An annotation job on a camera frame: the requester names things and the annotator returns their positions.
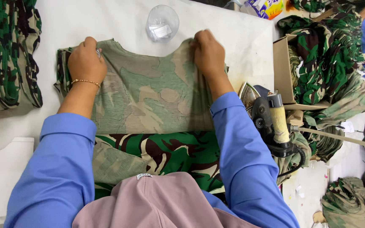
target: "cardboard box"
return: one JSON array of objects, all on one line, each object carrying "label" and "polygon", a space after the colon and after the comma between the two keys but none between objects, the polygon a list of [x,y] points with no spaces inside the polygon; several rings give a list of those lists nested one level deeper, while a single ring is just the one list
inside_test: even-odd
[{"label": "cardboard box", "polygon": [[274,58],[274,90],[281,94],[286,110],[319,110],[330,107],[327,101],[319,102],[315,105],[297,104],[294,99],[292,88],[290,56],[288,53],[288,42],[295,39],[296,35],[287,35],[273,43]]}]

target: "clear plastic cup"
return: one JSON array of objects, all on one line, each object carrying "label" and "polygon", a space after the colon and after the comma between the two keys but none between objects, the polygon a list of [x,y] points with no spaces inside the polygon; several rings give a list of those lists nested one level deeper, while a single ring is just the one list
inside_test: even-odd
[{"label": "clear plastic cup", "polygon": [[171,7],[158,5],[149,13],[146,31],[154,42],[169,42],[177,34],[180,19]]}]

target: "shirt cuff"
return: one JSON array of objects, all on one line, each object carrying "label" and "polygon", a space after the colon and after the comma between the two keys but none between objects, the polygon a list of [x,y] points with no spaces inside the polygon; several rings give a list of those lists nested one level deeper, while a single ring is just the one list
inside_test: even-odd
[{"label": "shirt cuff", "polygon": [[59,113],[45,119],[40,133],[40,140],[46,135],[68,133],[84,136],[95,141],[97,127],[90,119],[74,113]]},{"label": "shirt cuff", "polygon": [[210,107],[210,113],[213,117],[217,112],[232,106],[242,106],[245,108],[236,92],[227,92],[216,99],[216,101]]}]

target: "right hand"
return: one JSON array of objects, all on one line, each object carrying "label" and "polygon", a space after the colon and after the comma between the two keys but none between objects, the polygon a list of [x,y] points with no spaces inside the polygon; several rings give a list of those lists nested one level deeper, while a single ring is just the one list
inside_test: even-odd
[{"label": "right hand", "polygon": [[225,74],[225,49],[206,29],[195,34],[191,46],[195,48],[194,62],[207,80]]},{"label": "right hand", "polygon": [[97,41],[92,37],[85,38],[71,53],[68,59],[68,70],[72,80],[89,80],[101,84],[107,73],[103,57],[99,58],[95,49]]}]

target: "snack package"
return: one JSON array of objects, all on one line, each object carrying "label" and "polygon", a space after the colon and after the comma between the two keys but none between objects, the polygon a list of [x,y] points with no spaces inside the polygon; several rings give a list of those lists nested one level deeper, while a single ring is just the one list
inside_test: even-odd
[{"label": "snack package", "polygon": [[240,8],[240,11],[259,18],[272,20],[283,11],[283,8],[282,0],[248,0]]}]

